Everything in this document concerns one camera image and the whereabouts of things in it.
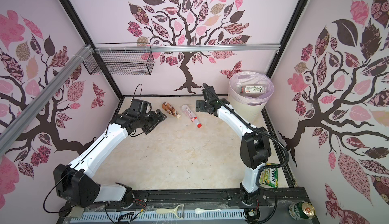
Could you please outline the clear bottle red cap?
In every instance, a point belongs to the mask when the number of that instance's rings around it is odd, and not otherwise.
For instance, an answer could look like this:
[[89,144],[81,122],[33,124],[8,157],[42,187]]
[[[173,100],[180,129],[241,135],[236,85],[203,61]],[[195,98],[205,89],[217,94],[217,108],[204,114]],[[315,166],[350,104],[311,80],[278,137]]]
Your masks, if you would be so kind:
[[181,107],[183,113],[191,120],[192,123],[196,125],[197,128],[201,128],[202,125],[200,121],[198,120],[196,114],[190,109],[188,105],[183,105]]

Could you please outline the white red label bottle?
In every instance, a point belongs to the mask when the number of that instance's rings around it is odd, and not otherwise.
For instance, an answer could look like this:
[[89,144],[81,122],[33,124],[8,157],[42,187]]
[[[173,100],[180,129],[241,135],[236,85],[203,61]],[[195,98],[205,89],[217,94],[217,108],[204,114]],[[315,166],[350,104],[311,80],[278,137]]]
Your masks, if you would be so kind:
[[263,85],[246,85],[241,87],[241,93],[262,95],[267,93],[267,89]]

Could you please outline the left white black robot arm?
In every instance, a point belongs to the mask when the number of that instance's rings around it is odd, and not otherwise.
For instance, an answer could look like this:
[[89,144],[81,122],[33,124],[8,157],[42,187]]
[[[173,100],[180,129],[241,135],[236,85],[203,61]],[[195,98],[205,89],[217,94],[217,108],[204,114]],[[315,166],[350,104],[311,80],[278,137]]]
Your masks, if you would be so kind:
[[88,207],[95,202],[115,202],[123,208],[134,201],[132,188],[120,183],[100,185],[93,181],[97,169],[127,137],[136,137],[140,129],[147,135],[167,116],[153,111],[149,102],[133,99],[130,108],[116,115],[103,134],[68,165],[58,165],[53,174],[56,195],[71,205]]

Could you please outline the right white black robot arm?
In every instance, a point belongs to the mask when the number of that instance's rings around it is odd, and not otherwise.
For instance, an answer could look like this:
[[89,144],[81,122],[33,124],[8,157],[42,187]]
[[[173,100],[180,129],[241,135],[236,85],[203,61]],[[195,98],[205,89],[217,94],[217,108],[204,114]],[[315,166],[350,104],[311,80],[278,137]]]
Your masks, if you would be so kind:
[[203,84],[204,109],[224,121],[240,138],[240,158],[245,168],[240,183],[240,198],[251,205],[260,195],[259,178],[271,156],[265,128],[257,128],[242,118],[226,99],[221,99],[212,86]]

